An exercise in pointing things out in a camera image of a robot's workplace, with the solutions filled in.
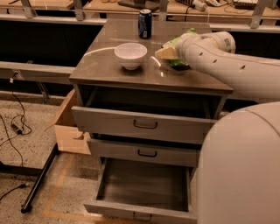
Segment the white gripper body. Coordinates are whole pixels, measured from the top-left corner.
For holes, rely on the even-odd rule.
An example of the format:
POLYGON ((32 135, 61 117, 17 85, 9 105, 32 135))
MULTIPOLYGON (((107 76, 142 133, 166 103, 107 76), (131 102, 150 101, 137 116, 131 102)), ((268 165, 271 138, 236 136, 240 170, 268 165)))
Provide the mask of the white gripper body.
POLYGON ((181 35, 175 45, 177 57, 187 63, 200 63, 202 58, 200 51, 196 49, 195 45, 201 40, 202 37, 196 33, 185 33, 181 35))

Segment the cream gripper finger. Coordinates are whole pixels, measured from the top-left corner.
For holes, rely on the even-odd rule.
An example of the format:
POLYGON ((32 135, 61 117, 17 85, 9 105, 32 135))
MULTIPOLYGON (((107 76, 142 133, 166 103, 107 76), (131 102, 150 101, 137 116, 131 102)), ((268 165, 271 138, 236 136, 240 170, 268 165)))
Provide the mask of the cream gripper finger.
POLYGON ((174 46, 168 46, 157 50, 155 56, 161 60, 173 60, 177 57, 174 46))

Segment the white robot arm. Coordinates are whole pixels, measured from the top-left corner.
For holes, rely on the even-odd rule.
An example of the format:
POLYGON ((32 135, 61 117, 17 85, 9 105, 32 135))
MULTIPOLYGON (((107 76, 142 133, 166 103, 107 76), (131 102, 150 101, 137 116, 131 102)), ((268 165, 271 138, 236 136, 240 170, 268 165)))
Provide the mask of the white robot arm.
POLYGON ((226 31, 183 34, 156 51, 209 74, 256 104, 207 133, 197 168, 197 224, 280 224, 280 65, 240 55, 226 31))

